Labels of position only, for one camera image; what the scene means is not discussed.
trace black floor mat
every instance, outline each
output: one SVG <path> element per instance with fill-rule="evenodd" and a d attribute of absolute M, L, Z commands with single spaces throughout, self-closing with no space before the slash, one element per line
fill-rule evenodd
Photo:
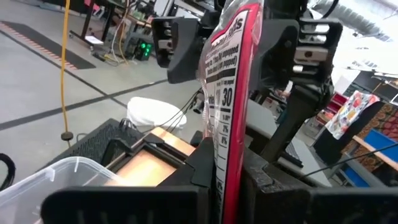
<path fill-rule="evenodd" d="M 32 42 L 36 43 L 38 46 L 44 48 L 45 50 L 49 51 L 56 55 L 57 57 L 61 58 L 61 51 L 62 46 L 57 44 L 56 42 L 50 40 L 43 34 L 37 32 L 36 30 L 30 28 L 27 25 L 19 24 L 15 22 L 7 22 L 1 21 L 4 25 L 10 27 L 11 29 L 15 30 L 20 35 L 28 38 Z M 73 65 L 76 69 L 87 69 L 87 68 L 95 68 L 92 63 L 89 63 L 85 59 L 81 58 L 77 54 L 71 52 L 70 50 L 66 50 L 66 61 Z"/>

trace yellow cable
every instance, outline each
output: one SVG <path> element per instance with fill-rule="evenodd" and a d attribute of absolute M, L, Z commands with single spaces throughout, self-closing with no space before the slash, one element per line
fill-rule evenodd
<path fill-rule="evenodd" d="M 62 56 L 61 56 L 61 104 L 62 104 L 62 114 L 63 114 L 63 122 L 65 125 L 65 132 L 68 132 L 68 118 L 67 118 L 67 109 L 65 108 L 65 95 L 64 95 L 64 82 L 63 77 L 65 73 L 65 51 L 67 47 L 67 39 L 68 39 L 68 17 L 69 17 L 69 6 L 70 0 L 66 0 L 65 4 L 65 15 L 63 17 L 63 33 L 62 33 Z"/>
<path fill-rule="evenodd" d="M 119 51 L 120 51 L 120 54 L 121 54 L 121 56 L 122 56 L 122 58 L 123 58 L 123 60 L 124 60 L 124 62 L 128 65 L 129 64 L 129 62 L 127 62 L 127 60 L 126 60 L 126 58 L 124 57 L 124 54 L 123 54 L 123 51 L 122 51 L 122 39 L 123 39 L 123 36 L 124 36 L 124 29 L 126 28 L 126 23 L 124 23 L 124 20 L 127 18 L 127 13 L 128 13 L 129 11 L 126 9 L 126 12 L 124 13 L 124 16 L 123 16 L 123 18 L 122 18 L 122 33 L 120 34 L 120 39 L 119 39 Z"/>

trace nutrition label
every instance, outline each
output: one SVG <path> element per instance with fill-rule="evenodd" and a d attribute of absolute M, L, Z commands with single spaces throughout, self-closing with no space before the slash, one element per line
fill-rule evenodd
<path fill-rule="evenodd" d="M 211 43 L 205 59 L 206 89 L 217 167 L 218 223 L 222 222 L 236 75 L 247 14 L 248 11 L 242 11 L 235 16 L 229 27 L 221 31 L 222 34 Z"/>

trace ceiling duct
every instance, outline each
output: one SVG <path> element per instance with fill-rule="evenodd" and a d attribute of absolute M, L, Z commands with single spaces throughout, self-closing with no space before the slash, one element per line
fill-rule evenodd
<path fill-rule="evenodd" d="M 324 15 L 334 0 L 312 0 L 308 7 Z M 340 0 L 330 17 L 363 36 L 373 36 L 383 42 L 394 41 L 381 26 L 383 20 L 397 13 L 397 9 L 382 0 Z"/>

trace gray floor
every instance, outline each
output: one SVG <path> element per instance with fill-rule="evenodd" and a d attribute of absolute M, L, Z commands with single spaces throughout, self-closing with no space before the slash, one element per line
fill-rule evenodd
<path fill-rule="evenodd" d="M 0 21 L 26 24 L 53 41 L 62 43 L 62 13 L 10 0 L 0 0 L 0 6 Z M 69 29 L 79 32 L 83 23 L 84 18 L 70 16 Z M 179 85 L 160 82 L 166 79 L 166 72 L 153 58 L 137 65 L 130 63 L 115 68 L 92 57 L 89 49 L 76 39 L 68 40 L 67 48 L 97 66 L 94 69 L 74 70 L 74 75 L 108 95 L 116 93 L 114 99 L 125 105 L 131 97 L 142 96 L 181 107 L 199 88 L 195 81 Z M 16 162 L 18 181 L 67 148 L 67 144 L 60 139 L 63 132 L 59 110 L 60 70 L 2 34 L 0 58 L 0 152 L 11 156 Z M 65 96 L 67 105 L 103 97 L 70 75 L 65 76 Z M 97 100 L 70 110 L 70 130 L 75 135 L 88 133 L 108 118 L 125 117 L 125 107 L 115 100 Z M 41 118 L 40 114 L 46 114 L 46 117 Z M 193 133 L 202 128 L 202 121 L 200 115 L 191 111 L 187 113 L 187 118 L 180 137 L 189 141 Z M 310 139 L 300 135 L 307 144 L 311 144 Z"/>

